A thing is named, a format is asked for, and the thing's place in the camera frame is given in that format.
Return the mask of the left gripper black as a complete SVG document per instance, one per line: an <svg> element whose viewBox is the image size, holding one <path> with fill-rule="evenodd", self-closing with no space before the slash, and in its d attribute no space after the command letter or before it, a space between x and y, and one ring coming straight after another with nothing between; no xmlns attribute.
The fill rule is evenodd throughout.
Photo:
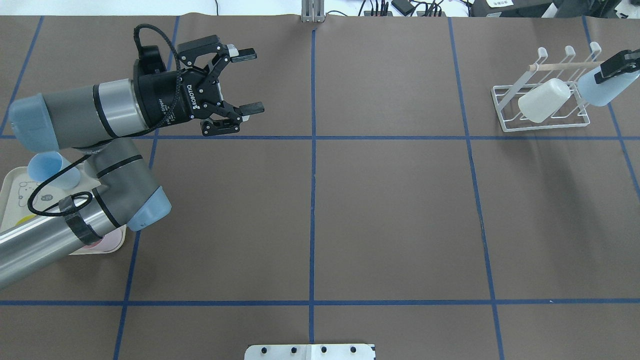
<svg viewBox="0 0 640 360"><path fill-rule="evenodd" d="M223 44L217 35L178 45L167 35L162 38L176 61L174 70L167 68L158 46L143 45L140 35L134 36L138 58L132 82L147 132L199 120L203 136L228 135L239 132L241 114L265 111L261 101L240 106L228 103L220 86L228 65L258 58L254 48Z"/></svg>

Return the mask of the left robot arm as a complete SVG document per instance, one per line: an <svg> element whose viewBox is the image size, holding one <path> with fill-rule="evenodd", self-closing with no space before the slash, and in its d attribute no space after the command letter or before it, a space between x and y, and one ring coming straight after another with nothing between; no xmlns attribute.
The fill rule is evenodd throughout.
<svg viewBox="0 0 640 360"><path fill-rule="evenodd" d="M133 139L200 121L204 137L237 133L262 102L231 105L220 75L254 60L253 48L224 44L217 35L172 48L170 71L156 45L134 35L138 57L130 79L113 80L14 101L13 134L31 152L74 149L82 157L46 175L26 201L33 217L1 233L1 287L23 280L122 226L140 231L172 206Z"/></svg>

